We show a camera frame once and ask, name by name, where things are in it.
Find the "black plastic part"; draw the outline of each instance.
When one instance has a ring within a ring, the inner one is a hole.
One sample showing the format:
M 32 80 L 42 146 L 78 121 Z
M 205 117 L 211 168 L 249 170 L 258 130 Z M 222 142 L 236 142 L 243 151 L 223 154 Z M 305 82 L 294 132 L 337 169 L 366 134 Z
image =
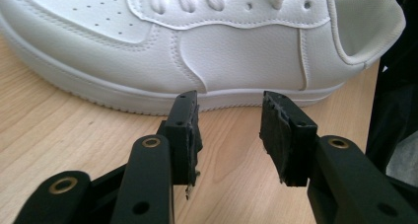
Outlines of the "black plastic part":
M 174 223 L 169 140 L 149 135 L 133 145 L 110 223 Z
M 314 157 L 327 183 L 321 187 L 315 177 L 310 183 L 309 198 L 318 223 L 418 223 L 415 210 L 350 140 L 321 137 Z M 336 209 L 329 208 L 331 201 L 324 201 L 327 192 L 317 192 L 328 188 Z
M 196 184 L 197 153 L 202 149 L 198 113 L 197 93 L 183 93 L 177 96 L 167 121 L 158 131 L 171 144 L 175 185 Z
M 90 207 L 90 178 L 71 171 L 44 181 L 23 206 L 15 223 L 81 223 Z
M 260 138 L 288 187 L 307 185 L 316 131 L 317 125 L 289 98 L 264 92 Z

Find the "shoe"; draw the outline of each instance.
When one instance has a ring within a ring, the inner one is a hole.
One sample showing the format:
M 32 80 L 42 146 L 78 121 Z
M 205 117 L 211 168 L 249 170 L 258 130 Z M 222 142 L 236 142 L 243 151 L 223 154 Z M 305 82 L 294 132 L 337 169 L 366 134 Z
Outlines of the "shoe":
M 0 28 L 53 85 L 126 112 L 313 104 L 398 39 L 395 0 L 0 0 Z

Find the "shoe sole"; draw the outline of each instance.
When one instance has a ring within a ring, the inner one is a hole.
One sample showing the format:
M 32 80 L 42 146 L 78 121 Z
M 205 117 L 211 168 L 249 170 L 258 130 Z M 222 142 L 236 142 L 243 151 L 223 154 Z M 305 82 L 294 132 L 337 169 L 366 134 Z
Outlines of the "shoe sole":
M 20 58 L 40 77 L 55 87 L 92 103 L 123 112 L 167 115 L 177 94 L 162 94 L 129 88 L 95 78 L 53 59 L 19 35 L 0 15 L 0 31 Z M 264 91 L 289 97 L 299 107 L 317 103 L 343 84 L 321 90 L 231 89 L 198 94 L 201 111 L 230 107 L 259 107 Z

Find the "wooden surface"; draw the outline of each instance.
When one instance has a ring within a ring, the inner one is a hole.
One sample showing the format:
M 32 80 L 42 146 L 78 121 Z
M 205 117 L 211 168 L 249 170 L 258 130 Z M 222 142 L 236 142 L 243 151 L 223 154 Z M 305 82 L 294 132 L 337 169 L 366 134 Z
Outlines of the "wooden surface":
M 304 111 L 319 135 L 367 141 L 378 67 Z M 0 37 L 0 222 L 12 223 L 45 179 L 81 170 L 91 179 L 127 162 L 133 142 L 162 116 L 117 112 L 62 92 L 37 77 Z M 200 114 L 201 176 L 191 200 L 174 188 L 176 223 L 314 223 L 303 187 L 280 185 L 258 138 L 261 108 Z

